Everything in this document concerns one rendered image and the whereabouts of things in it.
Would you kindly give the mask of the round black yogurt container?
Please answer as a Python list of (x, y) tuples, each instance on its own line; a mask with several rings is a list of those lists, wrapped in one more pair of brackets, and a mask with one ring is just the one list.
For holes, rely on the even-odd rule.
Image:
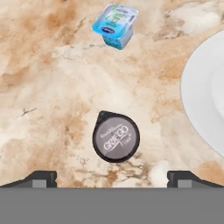
[(102, 110), (96, 119), (92, 144), (103, 160), (122, 163), (137, 152), (140, 132), (136, 123), (126, 115)]

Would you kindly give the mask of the white plate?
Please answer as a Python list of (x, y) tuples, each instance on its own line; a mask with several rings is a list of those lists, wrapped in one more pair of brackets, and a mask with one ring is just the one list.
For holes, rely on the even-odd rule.
[(218, 89), (224, 94), (224, 30), (193, 51), (180, 82), (181, 100), (190, 123), (224, 157), (224, 117), (216, 108), (213, 96)]

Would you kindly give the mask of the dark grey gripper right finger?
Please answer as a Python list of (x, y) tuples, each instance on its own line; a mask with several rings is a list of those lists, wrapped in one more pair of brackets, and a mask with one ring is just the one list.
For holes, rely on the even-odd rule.
[(168, 171), (168, 188), (202, 188), (202, 187), (220, 187), (213, 182), (206, 181), (194, 175), (190, 171)]

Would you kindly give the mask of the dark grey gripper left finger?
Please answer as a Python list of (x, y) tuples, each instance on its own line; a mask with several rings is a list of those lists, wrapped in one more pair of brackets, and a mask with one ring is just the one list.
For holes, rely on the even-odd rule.
[(56, 188), (56, 179), (56, 171), (34, 171), (26, 178), (3, 185), (3, 187)]

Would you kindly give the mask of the square blue yogurt container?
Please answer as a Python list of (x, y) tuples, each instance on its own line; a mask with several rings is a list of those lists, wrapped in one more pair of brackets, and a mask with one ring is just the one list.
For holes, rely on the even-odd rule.
[(122, 50), (133, 35), (132, 25), (137, 16), (137, 9), (110, 3), (94, 21), (92, 29), (102, 35), (106, 45)]

